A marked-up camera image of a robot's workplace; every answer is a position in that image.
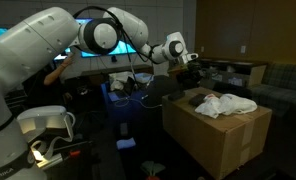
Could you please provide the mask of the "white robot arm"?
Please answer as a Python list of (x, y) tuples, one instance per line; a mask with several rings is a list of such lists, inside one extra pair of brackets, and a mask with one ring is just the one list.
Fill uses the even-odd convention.
[(135, 15), (117, 7), (102, 10), (101, 18), (80, 24), (78, 13), (61, 7), (42, 10), (0, 35), (0, 180), (47, 180), (38, 167), (29, 142), (54, 123), (33, 116), (22, 122), (10, 111), (5, 95), (18, 87), (66, 49), (106, 55), (119, 42), (155, 64), (198, 58), (174, 32), (160, 45), (148, 43), (148, 27)]

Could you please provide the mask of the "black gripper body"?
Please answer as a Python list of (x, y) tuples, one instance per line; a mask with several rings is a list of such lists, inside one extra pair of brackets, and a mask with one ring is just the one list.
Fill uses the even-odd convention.
[(197, 64), (188, 64), (187, 68), (177, 75), (177, 81), (183, 89), (191, 89), (199, 86), (200, 80), (200, 66)]

